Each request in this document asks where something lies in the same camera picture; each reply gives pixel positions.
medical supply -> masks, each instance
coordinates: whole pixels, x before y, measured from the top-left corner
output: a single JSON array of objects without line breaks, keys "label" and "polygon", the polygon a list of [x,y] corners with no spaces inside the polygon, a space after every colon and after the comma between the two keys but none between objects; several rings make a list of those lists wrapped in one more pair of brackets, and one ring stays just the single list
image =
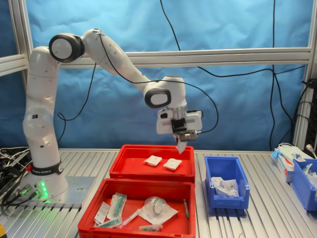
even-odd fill
[{"label": "medical supply", "polygon": [[309,171],[309,169],[311,168],[312,165],[313,165],[313,164],[309,164],[309,165],[306,165],[306,166],[303,168],[303,172],[304,172],[305,175],[308,174],[308,171]]},{"label": "medical supply", "polygon": [[110,203],[110,209],[109,209],[107,218],[110,220],[114,220],[119,215],[122,216],[122,211],[123,211],[126,200],[127,200],[126,195],[123,195],[121,193],[116,192],[112,196],[111,203]]},{"label": "medical supply", "polygon": [[282,143],[278,145],[278,150],[283,154],[283,156],[289,161],[293,161],[293,159],[298,162],[304,162],[305,159],[312,159],[309,155],[305,154],[298,147],[292,146],[287,143]]},{"label": "medical supply", "polygon": [[312,172],[311,170],[309,170],[308,174],[317,179],[317,173],[316,172]]},{"label": "medical supply", "polygon": [[178,213],[178,211],[171,208],[164,199],[149,197],[145,200],[139,216],[154,225],[163,224],[176,213]]},{"label": "medical supply", "polygon": [[291,182],[293,179],[293,172],[294,172],[294,164],[293,161],[288,160],[285,158],[278,149],[271,154],[274,162],[276,163],[278,170],[284,177],[285,182]]},{"label": "medical supply", "polygon": [[157,157],[154,155],[151,155],[149,158],[147,158],[144,162],[148,162],[148,165],[150,166],[156,166],[158,163],[162,160],[161,157]]},{"label": "medical supply", "polygon": [[223,181],[222,177],[212,177],[211,182],[215,187],[220,187],[220,182]]},{"label": "medical supply", "polygon": [[131,216],[129,216],[125,221],[122,223],[122,226],[126,226],[129,222],[131,222],[136,216],[138,216],[141,213],[141,209],[136,210],[135,213],[133,213]]},{"label": "medical supply", "polygon": [[122,218],[121,218],[121,216],[119,216],[116,219],[113,219],[113,220],[106,221],[106,222],[102,223],[99,227],[113,228],[113,227],[119,226],[121,223],[122,223]]},{"label": "medical supply", "polygon": [[173,158],[170,158],[166,164],[164,164],[163,166],[164,167],[167,167],[168,169],[170,170],[176,170],[177,167],[180,165],[180,163],[182,163],[181,160],[176,160],[176,159],[173,159]]},{"label": "medical supply", "polygon": [[110,206],[106,204],[105,202],[102,202],[95,218],[94,221],[98,224],[101,225],[102,223],[105,222],[105,219],[107,217],[108,211],[110,209]]},{"label": "medical supply", "polygon": [[235,179],[220,181],[220,187],[223,187],[228,191],[238,190],[238,184]]},{"label": "medical supply", "polygon": [[223,180],[222,177],[212,177],[211,182],[219,196],[239,197],[239,187],[235,179]]},{"label": "medical supply", "polygon": [[188,211],[188,207],[187,207],[186,199],[184,199],[184,208],[185,208],[185,214],[186,214],[186,217],[189,219],[189,211]]},{"label": "medical supply", "polygon": [[159,232],[163,229],[163,225],[149,225],[149,226],[140,226],[140,231],[147,231],[147,232]]}]

blue plastic bin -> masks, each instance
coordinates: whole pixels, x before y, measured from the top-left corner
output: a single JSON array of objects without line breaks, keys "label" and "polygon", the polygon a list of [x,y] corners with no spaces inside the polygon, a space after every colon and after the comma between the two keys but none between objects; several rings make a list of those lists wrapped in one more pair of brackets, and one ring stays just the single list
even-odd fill
[{"label": "blue plastic bin", "polygon": [[[250,186],[238,157],[205,156],[206,162],[206,189],[209,207],[248,209]],[[212,177],[222,177],[223,180],[237,180],[240,197],[226,197],[215,194],[211,182]]]},{"label": "blue plastic bin", "polygon": [[317,160],[305,159],[305,162],[294,162],[293,180],[291,182],[297,197],[301,201],[306,211],[317,211],[317,199],[315,198],[316,189],[309,182],[308,178],[303,172],[306,165],[313,164],[310,168],[313,172],[317,172]]}]

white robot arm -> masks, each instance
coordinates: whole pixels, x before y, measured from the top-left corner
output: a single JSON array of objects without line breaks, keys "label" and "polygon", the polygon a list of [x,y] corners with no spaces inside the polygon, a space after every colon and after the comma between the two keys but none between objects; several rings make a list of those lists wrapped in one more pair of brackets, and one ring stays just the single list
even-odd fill
[{"label": "white robot arm", "polygon": [[61,62],[69,63],[83,55],[106,71],[120,74],[134,83],[149,107],[166,106],[158,112],[157,133],[173,133],[179,153],[183,152],[187,141],[196,140],[197,131],[202,128],[202,113],[187,111],[181,77],[167,76],[163,80],[150,81],[99,29],[91,29],[81,37],[58,34],[51,39],[49,47],[36,47],[32,51],[28,70],[23,130],[33,164],[31,173],[22,179],[21,187],[28,184],[36,187],[40,191],[38,200],[57,196],[67,189],[53,126],[57,76]]}]

slotted metal surface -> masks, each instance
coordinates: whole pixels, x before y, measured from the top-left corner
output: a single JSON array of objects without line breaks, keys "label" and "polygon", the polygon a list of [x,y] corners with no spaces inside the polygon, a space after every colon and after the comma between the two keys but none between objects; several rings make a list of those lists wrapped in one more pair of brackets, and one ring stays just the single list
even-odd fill
[{"label": "slotted metal surface", "polygon": [[[79,237],[77,224],[101,181],[109,177],[117,153],[111,149],[61,149],[68,176],[96,177],[86,203],[81,209],[9,207],[0,216],[8,237]],[[239,157],[251,188],[249,209],[244,215],[208,207],[205,155]],[[195,151],[195,168],[197,238],[317,238],[317,213],[304,210],[268,152]]]}]

green light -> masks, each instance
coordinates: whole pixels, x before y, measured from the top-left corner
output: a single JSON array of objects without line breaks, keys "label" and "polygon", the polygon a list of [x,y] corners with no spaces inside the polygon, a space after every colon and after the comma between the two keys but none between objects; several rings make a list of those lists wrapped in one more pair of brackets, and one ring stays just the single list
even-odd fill
[{"label": "green light", "polygon": [[49,196],[48,192],[47,192],[47,189],[45,187],[45,183],[43,181],[41,181],[41,185],[42,185],[42,190],[44,192],[44,196],[42,196],[42,199],[45,199]]}]

